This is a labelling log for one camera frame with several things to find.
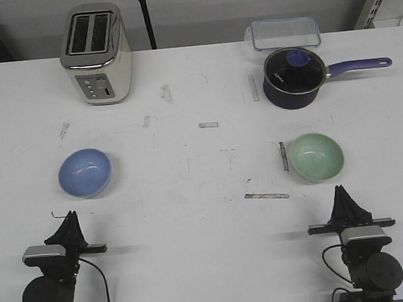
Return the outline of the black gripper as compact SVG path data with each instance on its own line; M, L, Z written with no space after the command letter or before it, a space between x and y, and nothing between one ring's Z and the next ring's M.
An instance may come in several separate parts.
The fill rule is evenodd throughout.
M41 266L42 282L45 285L64 286L73 288L76 284L77 273L80 270L79 258L83 254L103 254L107 251L107 245L88 244L82 233L78 216L75 210L69 211L64 220L55 232L45 240L45 245L64 244L70 231L70 219L72 218L72 231L75 239L75 246L66 249L65 258L52 260L49 264Z
M346 217L368 217L372 213L360 207L342 185L335 188L331 221L344 220ZM364 264L372 255L379 254L382 248L392 243L384 227L395 225L395 219L383 217L372 222L343 222L310 225L309 235L332 234L339 237L338 248L341 249L342 261L348 265Z

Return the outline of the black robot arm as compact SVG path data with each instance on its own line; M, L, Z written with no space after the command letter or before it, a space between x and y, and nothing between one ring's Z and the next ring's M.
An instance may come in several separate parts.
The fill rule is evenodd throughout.
M335 288L331 302L394 302L396 288L403 281L403 268L382 248L392 243L392 238L383 229L395 225L395 220L374 219L372 213L361 208L342 185L334 189L329 221L308 228L309 235L335 233L339 237L339 244L323 250L322 260L326 262L327 251L339 248L350 277L341 276L337 271L334 274L352 285L353 290Z
M106 251L104 243L86 242L77 213L71 210L54 235L42 245L28 247L23 253L22 262L28 267L38 267L42 275L25 287L22 302L74 302L80 262L94 267L102 277L104 288L108 289L104 272L82 258L83 254L103 254Z

